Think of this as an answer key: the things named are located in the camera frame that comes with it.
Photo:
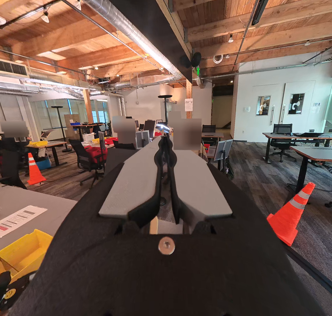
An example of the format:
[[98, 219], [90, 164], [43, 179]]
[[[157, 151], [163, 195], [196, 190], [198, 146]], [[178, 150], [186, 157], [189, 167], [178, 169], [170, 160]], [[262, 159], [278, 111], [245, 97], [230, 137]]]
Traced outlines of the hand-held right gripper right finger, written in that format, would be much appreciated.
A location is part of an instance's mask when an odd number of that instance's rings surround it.
[[187, 225], [229, 217], [232, 210], [208, 164], [191, 150], [174, 150], [165, 137], [165, 159], [175, 222]]

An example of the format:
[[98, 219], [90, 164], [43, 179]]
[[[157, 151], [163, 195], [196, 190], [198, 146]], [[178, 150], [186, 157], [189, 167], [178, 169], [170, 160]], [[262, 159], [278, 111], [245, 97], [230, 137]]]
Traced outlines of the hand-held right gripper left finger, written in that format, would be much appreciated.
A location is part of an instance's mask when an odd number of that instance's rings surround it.
[[107, 195], [99, 215], [134, 221], [140, 228], [160, 210], [163, 138], [153, 140], [127, 159]]

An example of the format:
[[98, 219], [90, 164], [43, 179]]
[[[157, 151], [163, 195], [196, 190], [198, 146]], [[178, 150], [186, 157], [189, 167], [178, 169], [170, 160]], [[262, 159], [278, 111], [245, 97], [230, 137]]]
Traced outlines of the yellow plastic bin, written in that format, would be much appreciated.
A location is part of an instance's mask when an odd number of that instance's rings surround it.
[[53, 237], [35, 229], [0, 251], [0, 272], [10, 272], [12, 284], [39, 269]]

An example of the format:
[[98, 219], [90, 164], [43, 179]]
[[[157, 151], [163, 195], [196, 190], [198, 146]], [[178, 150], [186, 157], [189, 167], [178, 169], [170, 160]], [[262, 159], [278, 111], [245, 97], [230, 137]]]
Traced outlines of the grey panel on stand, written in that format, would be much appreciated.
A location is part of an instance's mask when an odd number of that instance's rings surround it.
[[151, 142], [149, 130], [135, 132], [136, 149], [141, 149]]
[[232, 143], [233, 143], [233, 139], [222, 140], [222, 141], [219, 141], [216, 146], [213, 162], [217, 162], [218, 170], [223, 173], [227, 172], [226, 162], [227, 162], [227, 159], [229, 156], [229, 152], [230, 152]]

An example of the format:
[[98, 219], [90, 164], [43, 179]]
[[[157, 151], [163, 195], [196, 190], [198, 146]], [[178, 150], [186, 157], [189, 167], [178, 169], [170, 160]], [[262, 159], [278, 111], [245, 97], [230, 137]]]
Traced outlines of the black office chair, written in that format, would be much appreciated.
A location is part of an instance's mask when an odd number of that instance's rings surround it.
[[102, 163], [93, 163], [88, 152], [85, 150], [84, 146], [79, 140], [69, 139], [69, 143], [76, 152], [77, 155], [77, 166], [78, 168], [83, 169], [86, 172], [94, 172], [91, 177], [88, 177], [80, 181], [80, 185], [83, 185], [83, 182], [93, 178], [90, 189], [92, 189], [94, 182], [100, 177], [104, 176], [105, 173], [105, 162]]
[[[293, 124], [274, 124], [273, 134], [278, 135], [293, 135], [292, 133]], [[289, 158], [294, 159], [296, 162], [297, 159], [286, 153], [286, 150], [289, 150], [291, 146], [296, 146], [296, 143], [292, 141], [292, 139], [271, 139], [270, 146], [274, 148], [274, 150], [279, 149], [279, 152], [271, 153], [270, 156], [279, 155], [280, 162], [283, 162], [283, 156], [287, 156]]]

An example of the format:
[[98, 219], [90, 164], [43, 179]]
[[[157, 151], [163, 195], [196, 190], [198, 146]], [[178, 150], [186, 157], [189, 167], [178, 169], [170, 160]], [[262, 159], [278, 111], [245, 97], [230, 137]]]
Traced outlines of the printed paper sheet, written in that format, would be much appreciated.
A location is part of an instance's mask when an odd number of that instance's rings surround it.
[[15, 231], [28, 223], [32, 219], [35, 219], [39, 215], [46, 212], [46, 208], [40, 208], [36, 206], [26, 206], [21, 210], [3, 218], [0, 220], [0, 238]]

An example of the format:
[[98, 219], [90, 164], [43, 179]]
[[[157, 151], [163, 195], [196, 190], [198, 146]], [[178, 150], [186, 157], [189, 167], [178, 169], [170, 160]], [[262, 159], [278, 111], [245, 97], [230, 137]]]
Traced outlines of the white door with window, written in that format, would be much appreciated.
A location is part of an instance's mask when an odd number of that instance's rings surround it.
[[255, 137], [266, 140], [264, 132], [272, 133], [275, 123], [279, 123], [283, 95], [282, 84], [254, 86], [254, 126]]
[[290, 82], [284, 87], [280, 122], [292, 124], [293, 133], [309, 131], [308, 118], [315, 81]]

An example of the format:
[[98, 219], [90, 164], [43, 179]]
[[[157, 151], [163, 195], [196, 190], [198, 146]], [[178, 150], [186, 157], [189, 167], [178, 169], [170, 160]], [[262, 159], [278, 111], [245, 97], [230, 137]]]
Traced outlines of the black floor lamp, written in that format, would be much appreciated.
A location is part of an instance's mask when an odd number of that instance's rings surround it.
[[58, 114], [58, 118], [59, 118], [59, 123], [60, 123], [60, 128], [61, 128], [61, 131], [62, 131], [64, 143], [65, 143], [64, 144], [65, 145], [65, 149], [62, 150], [62, 152], [63, 153], [71, 153], [73, 151], [73, 149], [72, 148], [68, 148], [68, 143], [67, 143], [67, 140], [66, 140], [66, 136], [65, 136], [65, 132], [64, 132], [64, 127], [63, 127], [61, 116], [60, 116], [60, 109], [63, 108], [63, 106], [56, 105], [56, 106], [51, 106], [51, 108], [57, 110], [57, 114]]
[[164, 99], [164, 110], [165, 110], [165, 126], [168, 127], [168, 105], [167, 100], [169, 98], [172, 98], [172, 95], [166, 94], [166, 95], [159, 95], [158, 98]]

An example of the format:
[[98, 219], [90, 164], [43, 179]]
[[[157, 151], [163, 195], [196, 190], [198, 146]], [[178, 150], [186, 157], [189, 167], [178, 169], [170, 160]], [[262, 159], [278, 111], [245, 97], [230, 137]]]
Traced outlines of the grey office desk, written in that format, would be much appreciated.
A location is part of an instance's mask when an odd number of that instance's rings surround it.
[[331, 145], [331, 134], [321, 134], [318, 135], [317, 137], [314, 137], [314, 135], [309, 135], [307, 133], [307, 136], [305, 135], [293, 135], [290, 133], [287, 134], [278, 134], [278, 133], [270, 133], [270, 132], [265, 132], [263, 135], [268, 139], [267, 145], [266, 145], [266, 151], [265, 151], [265, 156], [263, 159], [267, 164], [272, 164], [270, 161], [270, 147], [272, 146], [273, 148], [280, 149], [279, 152], [276, 152], [277, 155], [281, 155], [281, 159], [283, 156], [288, 156], [292, 159], [294, 157], [290, 156], [288, 153], [286, 153], [286, 150], [290, 149], [290, 146], [292, 144], [296, 143], [307, 143], [309, 140], [310, 143], [313, 144], [320, 144], [324, 143], [325, 147], [329, 147]]
[[305, 185], [308, 160], [332, 162], [332, 148], [291, 146], [290, 149], [294, 150], [297, 154], [299, 154], [302, 157], [302, 163], [298, 174], [296, 186], [291, 186], [290, 184], [288, 184], [288, 187], [292, 191], [292, 196], [294, 196]]

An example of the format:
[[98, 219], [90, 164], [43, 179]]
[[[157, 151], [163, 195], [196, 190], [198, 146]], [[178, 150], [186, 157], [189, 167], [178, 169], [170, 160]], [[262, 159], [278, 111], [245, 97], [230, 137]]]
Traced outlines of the orange traffic cone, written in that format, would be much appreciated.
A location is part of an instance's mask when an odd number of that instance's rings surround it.
[[46, 181], [46, 178], [42, 176], [32, 154], [28, 153], [28, 164], [29, 164], [29, 185], [41, 184]]
[[277, 237], [288, 246], [291, 246], [296, 238], [297, 225], [314, 188], [314, 183], [308, 183], [276, 214], [269, 214], [267, 217]]

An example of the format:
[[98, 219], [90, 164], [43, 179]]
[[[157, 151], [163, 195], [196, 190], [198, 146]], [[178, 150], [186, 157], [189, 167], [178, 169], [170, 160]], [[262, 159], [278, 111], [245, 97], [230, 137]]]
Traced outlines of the black ceiling speaker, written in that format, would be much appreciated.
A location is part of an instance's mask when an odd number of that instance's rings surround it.
[[180, 57], [180, 65], [187, 69], [198, 67], [200, 62], [201, 62], [201, 53], [200, 52], [195, 52], [192, 55], [191, 59], [189, 59], [187, 55], [183, 55]]

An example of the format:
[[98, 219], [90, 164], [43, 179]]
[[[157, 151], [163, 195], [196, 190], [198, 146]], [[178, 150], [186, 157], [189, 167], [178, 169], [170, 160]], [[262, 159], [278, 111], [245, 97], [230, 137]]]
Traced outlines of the white air vent grille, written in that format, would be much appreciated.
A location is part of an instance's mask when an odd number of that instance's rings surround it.
[[0, 71], [8, 74], [28, 76], [27, 67], [25, 65], [0, 60]]

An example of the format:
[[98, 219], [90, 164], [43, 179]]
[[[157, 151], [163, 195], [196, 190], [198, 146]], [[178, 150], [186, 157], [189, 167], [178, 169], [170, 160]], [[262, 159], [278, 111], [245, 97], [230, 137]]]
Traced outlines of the black linear ceiling fixture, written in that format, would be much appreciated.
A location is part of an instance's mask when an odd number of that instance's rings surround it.
[[262, 14], [263, 14], [263, 12], [265, 10], [265, 7], [266, 7], [268, 1], [269, 0], [259, 0], [258, 5], [257, 5], [257, 7], [255, 9], [255, 13], [253, 15], [253, 19], [252, 19], [252, 23], [251, 23], [252, 26], [254, 26], [257, 23], [259, 23], [260, 18], [262, 17]]

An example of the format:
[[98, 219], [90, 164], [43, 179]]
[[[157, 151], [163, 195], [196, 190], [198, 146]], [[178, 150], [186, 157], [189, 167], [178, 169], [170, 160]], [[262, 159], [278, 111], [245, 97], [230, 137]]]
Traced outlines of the wooden support post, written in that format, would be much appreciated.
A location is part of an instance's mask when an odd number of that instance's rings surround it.
[[[186, 98], [192, 98], [192, 83], [186, 79]], [[192, 114], [193, 112], [186, 112], [186, 118], [187, 119], [192, 119]]]
[[83, 90], [83, 98], [85, 102], [85, 108], [87, 112], [88, 123], [93, 123], [93, 114], [92, 114], [92, 107], [91, 107], [91, 100], [90, 100], [90, 93], [88, 89]]

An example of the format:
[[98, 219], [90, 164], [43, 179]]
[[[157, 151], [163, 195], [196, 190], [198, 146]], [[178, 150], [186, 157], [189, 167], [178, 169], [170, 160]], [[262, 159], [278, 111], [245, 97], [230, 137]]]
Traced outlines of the silver ceiling air duct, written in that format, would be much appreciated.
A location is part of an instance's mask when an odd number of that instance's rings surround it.
[[167, 69], [174, 80], [183, 77], [182, 73], [109, 0], [83, 1]]

